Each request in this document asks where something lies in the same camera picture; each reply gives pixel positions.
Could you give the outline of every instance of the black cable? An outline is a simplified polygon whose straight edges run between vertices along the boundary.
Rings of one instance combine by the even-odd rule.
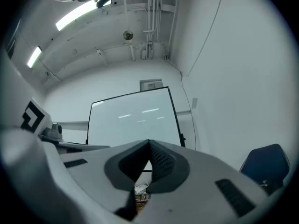
[[[194,119],[193,119],[193,115],[192,115],[192,111],[191,111],[191,106],[190,106],[190,103],[189,103],[189,99],[188,99],[188,96],[186,94],[186,91],[184,89],[184,86],[183,86],[183,74],[182,72],[176,68],[173,64],[171,64],[170,62],[168,62],[167,60],[165,60],[169,65],[171,65],[173,68],[177,69],[179,71],[179,73],[181,74],[181,82],[182,82],[182,88],[183,88],[183,91],[186,95],[186,98],[187,98],[187,101],[188,101],[188,105],[189,105],[189,109],[190,109],[190,114],[191,114],[191,117],[192,117],[192,123],[193,123],[193,130],[194,130],[194,150],[196,150],[196,133],[195,133],[195,125],[194,125]]]
[[[219,0],[219,4],[218,4],[217,10],[216,10],[215,17],[214,17],[214,19],[213,19],[213,22],[212,22],[212,25],[211,25],[211,27],[210,27],[210,30],[209,30],[209,32],[208,32],[208,34],[207,34],[207,36],[206,36],[206,39],[205,39],[205,41],[204,41],[204,44],[202,45],[202,47],[201,47],[201,49],[200,49],[200,52],[199,52],[199,54],[198,54],[198,56],[197,56],[197,58],[196,58],[196,60],[195,60],[195,62],[194,62],[194,64],[193,64],[193,66],[191,67],[191,70],[189,71],[189,73],[188,73],[187,76],[190,75],[190,73],[191,73],[193,67],[195,66],[195,64],[196,64],[196,62],[197,62],[197,60],[198,60],[198,58],[199,58],[199,56],[200,56],[200,54],[201,54],[201,52],[202,52],[202,50],[203,50],[205,44],[206,44],[207,38],[209,37],[210,32],[211,32],[211,30],[212,30],[212,27],[213,27],[213,25],[214,25],[214,21],[215,21],[215,19],[216,19],[216,16],[217,16],[217,13],[218,13],[218,10],[219,10],[219,7],[220,7],[220,3],[221,3],[221,0]]]

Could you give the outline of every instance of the whiteboard frame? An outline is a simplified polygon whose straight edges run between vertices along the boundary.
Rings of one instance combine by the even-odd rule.
[[[119,95],[119,96],[111,97],[111,98],[108,98],[108,99],[103,99],[103,100],[99,100],[99,101],[92,102],[92,105],[91,105],[91,108],[90,108],[90,112],[89,112],[89,118],[88,118],[88,128],[87,128],[87,139],[86,139],[86,144],[88,145],[89,121],[90,121],[90,115],[91,115],[91,113],[92,113],[92,108],[93,108],[93,104],[94,104],[94,103],[98,103],[98,102],[105,101],[105,100],[110,100],[110,99],[115,99],[115,98],[119,98],[119,97],[123,97],[123,96],[133,95],[133,94],[137,94],[137,93],[143,93],[143,92],[150,92],[150,91],[154,91],[154,90],[160,90],[160,89],[167,89],[167,90],[168,90],[168,94],[169,94],[169,97],[170,97],[170,100],[171,100],[171,105],[172,105],[172,109],[173,109],[174,117],[175,117],[175,119],[176,119],[176,123],[177,123],[178,136],[179,136],[180,144],[181,144],[182,147],[185,147],[185,142],[184,142],[184,140],[182,139],[181,131],[180,131],[180,129],[179,129],[179,124],[178,124],[178,118],[177,118],[176,109],[175,109],[175,107],[174,107],[173,100],[172,100],[172,96],[171,96],[171,92],[170,92],[170,89],[169,89],[168,86],[161,87],[161,88],[156,88],[156,89],[151,89],[151,90],[147,90],[147,91],[133,92],[133,93],[129,93],[129,94]]]

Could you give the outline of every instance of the white ceiling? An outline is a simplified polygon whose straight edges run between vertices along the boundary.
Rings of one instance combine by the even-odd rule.
[[[147,8],[147,0],[127,0],[127,3],[138,60],[146,45],[146,34],[142,32],[146,30],[146,13],[133,7]],[[160,42],[156,34],[153,36],[155,58],[164,55],[162,44],[167,44],[169,39],[174,4],[175,0],[163,0]],[[123,38],[127,30],[123,0],[113,0],[103,10],[93,10],[58,31],[56,22],[80,5],[79,2],[32,0],[21,17],[12,61],[16,67],[26,66],[35,47],[40,46],[43,52],[30,71],[46,90],[87,69],[105,65],[97,49],[103,51],[107,65],[132,59],[129,43]]]

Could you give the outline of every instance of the cable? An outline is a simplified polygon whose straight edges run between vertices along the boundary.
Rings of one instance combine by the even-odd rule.
[[[194,125],[194,119],[193,119],[193,115],[192,115],[192,110],[191,110],[191,106],[190,106],[190,103],[189,103],[189,99],[188,99],[188,96],[187,96],[187,93],[184,89],[184,86],[183,86],[183,74],[182,72],[176,68],[173,64],[171,64],[170,62],[166,61],[169,65],[171,65],[172,67],[174,67],[175,69],[177,69],[179,71],[179,73],[181,74],[181,82],[182,82],[182,88],[183,88],[183,91],[186,95],[186,98],[187,98],[187,101],[188,101],[188,105],[189,105],[189,109],[190,109],[190,114],[191,114],[191,117],[192,117],[192,123],[193,123],[193,130],[194,130],[194,150],[196,151],[196,132],[195,132],[195,125]]]
[[[200,49],[200,52],[199,52],[199,54],[198,54],[198,56],[197,56],[197,58],[196,58],[196,60],[195,60],[195,62],[194,62],[194,64],[193,64],[193,66],[191,67],[191,70],[189,71],[189,73],[188,73],[187,76],[190,75],[190,73],[191,73],[193,67],[195,66],[195,64],[196,64],[196,62],[197,62],[197,60],[198,60],[198,58],[199,58],[199,56],[200,56],[200,54],[201,54],[201,52],[202,52],[202,50],[203,50],[205,44],[206,44],[207,38],[209,37],[210,32],[211,32],[211,30],[212,30],[212,27],[213,27],[213,25],[214,25],[214,22],[215,22],[215,19],[216,19],[216,16],[217,16],[217,13],[218,13],[218,10],[219,10],[219,7],[220,7],[220,3],[221,3],[221,0],[219,0],[219,4],[218,4],[217,10],[216,10],[215,17],[214,17],[214,19],[213,19],[213,22],[212,22],[212,25],[211,25],[211,27],[210,27],[210,30],[209,30],[209,32],[207,33],[206,39],[205,39],[205,41],[204,41],[204,44],[202,45],[202,47],[201,47],[201,49]]]

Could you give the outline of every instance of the whiteboard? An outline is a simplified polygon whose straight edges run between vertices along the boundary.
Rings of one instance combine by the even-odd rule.
[[[115,147],[136,140],[181,145],[168,87],[94,102],[88,123],[88,144]]]

